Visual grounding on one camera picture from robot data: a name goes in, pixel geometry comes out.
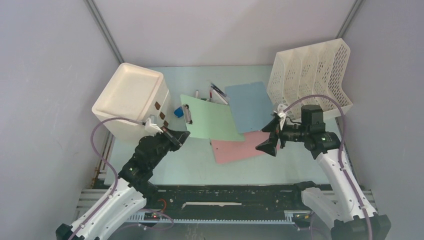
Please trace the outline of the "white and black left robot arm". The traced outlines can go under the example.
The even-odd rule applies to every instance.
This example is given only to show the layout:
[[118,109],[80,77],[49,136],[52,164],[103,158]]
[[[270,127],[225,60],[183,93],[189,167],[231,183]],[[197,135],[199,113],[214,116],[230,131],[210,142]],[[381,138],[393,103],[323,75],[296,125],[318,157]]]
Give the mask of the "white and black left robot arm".
[[167,153],[179,150],[190,136],[189,131],[166,126],[161,129],[161,133],[139,140],[117,179],[83,216],[56,229],[58,240],[107,240],[135,212],[156,206],[158,188],[149,181],[153,170]]

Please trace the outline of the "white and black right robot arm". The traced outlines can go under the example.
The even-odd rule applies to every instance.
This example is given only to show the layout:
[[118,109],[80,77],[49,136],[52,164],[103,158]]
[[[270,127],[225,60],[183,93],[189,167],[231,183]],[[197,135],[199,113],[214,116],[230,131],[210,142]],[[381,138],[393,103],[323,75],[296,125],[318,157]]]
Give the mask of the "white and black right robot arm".
[[324,113],[319,105],[301,107],[301,121],[287,123],[287,106],[279,104],[274,118],[262,132],[269,138],[256,150],[277,155],[286,142],[303,143],[325,173],[337,199],[334,203],[312,182],[305,189],[291,194],[291,204],[297,209],[310,208],[330,229],[333,240],[384,240],[391,228],[387,215],[378,214],[371,205],[348,164],[343,144],[334,132],[326,131]]

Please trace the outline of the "blue clipboard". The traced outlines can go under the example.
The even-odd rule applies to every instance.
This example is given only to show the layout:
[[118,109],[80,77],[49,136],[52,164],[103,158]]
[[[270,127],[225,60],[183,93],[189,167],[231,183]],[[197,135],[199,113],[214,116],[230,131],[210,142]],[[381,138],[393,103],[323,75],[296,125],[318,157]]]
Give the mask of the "blue clipboard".
[[237,132],[260,131],[273,120],[273,108],[263,82],[225,87]]

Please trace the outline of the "pink clipboard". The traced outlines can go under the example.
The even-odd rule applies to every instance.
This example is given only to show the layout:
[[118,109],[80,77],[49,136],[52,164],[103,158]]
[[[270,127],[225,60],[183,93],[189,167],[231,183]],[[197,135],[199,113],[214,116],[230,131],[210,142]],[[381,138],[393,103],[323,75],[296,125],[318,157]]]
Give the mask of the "pink clipboard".
[[269,138],[268,132],[247,132],[244,137],[245,141],[211,140],[215,162],[217,164],[227,164],[265,154],[256,150],[256,146]]

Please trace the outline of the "green clipboard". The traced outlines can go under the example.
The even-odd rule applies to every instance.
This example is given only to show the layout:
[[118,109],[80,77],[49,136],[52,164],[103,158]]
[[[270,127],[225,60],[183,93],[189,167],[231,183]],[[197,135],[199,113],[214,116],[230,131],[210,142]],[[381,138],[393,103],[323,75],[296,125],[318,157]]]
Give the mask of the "green clipboard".
[[185,123],[193,138],[218,141],[243,142],[245,137],[238,133],[228,105],[213,103],[188,95],[181,95],[182,108],[188,111],[184,116],[190,117]]

